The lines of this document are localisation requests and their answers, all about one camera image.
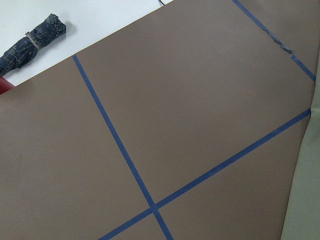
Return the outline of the red cylinder tube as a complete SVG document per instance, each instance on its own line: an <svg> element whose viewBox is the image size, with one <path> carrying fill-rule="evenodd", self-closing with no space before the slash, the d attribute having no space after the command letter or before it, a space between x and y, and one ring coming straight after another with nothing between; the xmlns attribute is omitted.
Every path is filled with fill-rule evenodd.
<svg viewBox="0 0 320 240"><path fill-rule="evenodd" d="M13 89L15 86L0 76L0 95L6 93L7 91Z"/></svg>

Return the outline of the folded dark plaid umbrella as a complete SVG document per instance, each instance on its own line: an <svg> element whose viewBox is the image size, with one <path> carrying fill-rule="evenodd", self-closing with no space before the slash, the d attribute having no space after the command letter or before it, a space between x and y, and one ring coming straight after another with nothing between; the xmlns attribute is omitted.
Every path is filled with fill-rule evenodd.
<svg viewBox="0 0 320 240"><path fill-rule="evenodd" d="M66 25L55 14L50 14L33 30L28 31L23 38L0 57L0 75L20 69L29 63L38 51L48 46L53 40L66 33Z"/></svg>

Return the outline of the olive green long-sleeve shirt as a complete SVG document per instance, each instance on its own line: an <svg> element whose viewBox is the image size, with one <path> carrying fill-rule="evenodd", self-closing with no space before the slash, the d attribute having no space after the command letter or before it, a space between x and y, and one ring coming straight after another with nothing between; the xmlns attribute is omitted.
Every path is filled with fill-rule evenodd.
<svg viewBox="0 0 320 240"><path fill-rule="evenodd" d="M317 69L311 117L292 180L282 240L320 238L320 70Z"/></svg>

